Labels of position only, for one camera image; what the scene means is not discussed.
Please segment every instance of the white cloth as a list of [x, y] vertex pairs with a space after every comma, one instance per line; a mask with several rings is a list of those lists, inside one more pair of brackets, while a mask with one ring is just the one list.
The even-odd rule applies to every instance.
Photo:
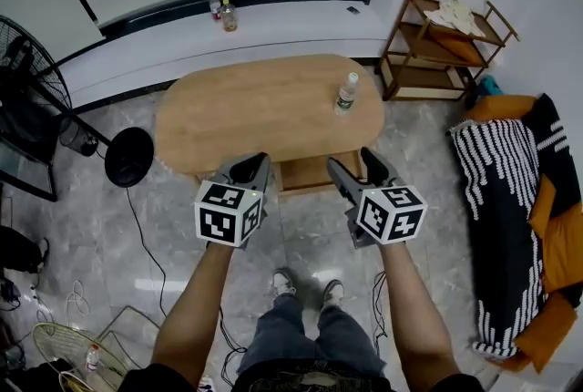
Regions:
[[424, 11], [425, 15], [440, 26], [457, 29], [464, 34], [484, 37], [486, 34], [477, 26], [472, 10], [460, 0], [440, 2], [439, 9]]

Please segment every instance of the white sneaker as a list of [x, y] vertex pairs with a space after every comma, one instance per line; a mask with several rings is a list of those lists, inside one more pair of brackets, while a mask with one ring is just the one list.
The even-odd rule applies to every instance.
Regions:
[[282, 269], [273, 274], [273, 288], [277, 296], [281, 294], [295, 294], [295, 287], [291, 277]]
[[343, 305], [344, 285], [340, 280], [332, 280], [324, 288], [324, 303], [322, 310], [329, 306], [340, 308]]

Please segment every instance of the fan base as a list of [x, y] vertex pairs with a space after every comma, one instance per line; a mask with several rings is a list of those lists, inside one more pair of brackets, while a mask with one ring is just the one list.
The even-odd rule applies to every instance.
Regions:
[[120, 188], [138, 184], [154, 160], [154, 143], [140, 128], [127, 128], [111, 141], [106, 153], [106, 174]]

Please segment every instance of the tile floor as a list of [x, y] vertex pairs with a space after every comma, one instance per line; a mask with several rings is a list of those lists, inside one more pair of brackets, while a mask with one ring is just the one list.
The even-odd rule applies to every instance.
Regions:
[[[162, 96], [163, 93], [155, 93], [134, 98], [93, 110], [84, 117], [109, 137], [129, 126], [153, 132]], [[460, 108], [456, 103], [436, 101], [385, 103], [384, 129], [373, 148], [390, 160], [429, 204], [421, 235], [408, 246], [450, 330], [458, 364], [488, 386], [497, 370], [469, 347], [476, 331], [465, 205], [459, 190], [461, 175], [445, 136], [446, 128], [460, 118]], [[44, 303], [40, 308], [28, 288], [31, 278], [22, 273], [7, 274], [23, 293], [22, 307], [6, 316], [15, 335], [28, 333], [47, 311], [61, 324], [66, 322], [68, 312], [72, 326], [94, 333], [99, 333], [128, 304], [161, 322], [161, 273], [141, 248], [126, 193], [107, 180], [102, 159], [97, 155], [83, 158], [59, 146], [55, 178], [59, 196], [56, 203], [5, 187], [2, 224], [12, 223], [32, 240], [46, 237], [51, 243], [50, 259], [37, 289]], [[164, 307], [168, 311], [204, 247], [194, 237], [192, 203], [196, 187], [189, 178], [173, 173], [156, 160], [146, 179], [129, 193], [146, 244], [168, 274], [164, 291]], [[301, 277], [302, 285], [312, 289], [324, 287], [331, 278], [343, 279], [346, 311], [371, 333], [373, 278], [381, 269], [381, 261], [375, 248], [353, 249], [343, 216], [346, 202], [332, 191], [279, 199], [272, 180], [267, 196], [269, 217], [252, 236], [247, 251], [237, 251], [232, 259], [222, 303], [231, 333], [242, 345], [250, 342], [257, 319], [271, 305], [271, 273], [284, 265]], [[69, 303], [67, 310], [65, 300], [75, 280], [84, 286], [89, 315], [78, 313], [74, 303]], [[384, 301], [385, 319], [390, 326], [386, 294]], [[304, 312], [306, 332], [311, 337], [317, 335], [317, 314], [311, 307], [314, 304], [312, 290]], [[138, 365], [146, 365], [156, 328], [131, 311], [124, 312], [112, 328], [132, 359]], [[389, 339], [381, 341], [382, 358], [387, 362], [385, 374], [395, 390], [405, 391], [390, 328], [388, 331]], [[111, 336], [107, 341], [112, 348], [118, 348], [113, 346]], [[23, 345], [29, 365], [42, 361], [32, 335]], [[220, 380], [228, 351], [218, 333], [207, 373], [221, 392], [229, 390]], [[233, 371], [238, 363], [236, 358], [229, 366], [231, 378], [235, 377]]]

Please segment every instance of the small bottle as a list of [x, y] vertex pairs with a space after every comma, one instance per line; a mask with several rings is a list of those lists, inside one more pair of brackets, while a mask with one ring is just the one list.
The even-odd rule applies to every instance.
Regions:
[[237, 29], [237, 13], [235, 12], [235, 6], [229, 3], [229, 0], [222, 1], [220, 19], [222, 19], [222, 28], [227, 32]]
[[345, 115], [354, 103], [356, 97], [356, 84], [358, 83], [358, 75], [351, 73], [340, 87], [338, 98], [334, 110], [338, 115]]
[[85, 368], [87, 371], [95, 372], [97, 371], [97, 365], [99, 364], [99, 347], [92, 344], [87, 352], [87, 357], [85, 358]]
[[209, 0], [210, 14], [212, 18], [219, 22], [220, 21], [220, 0]]

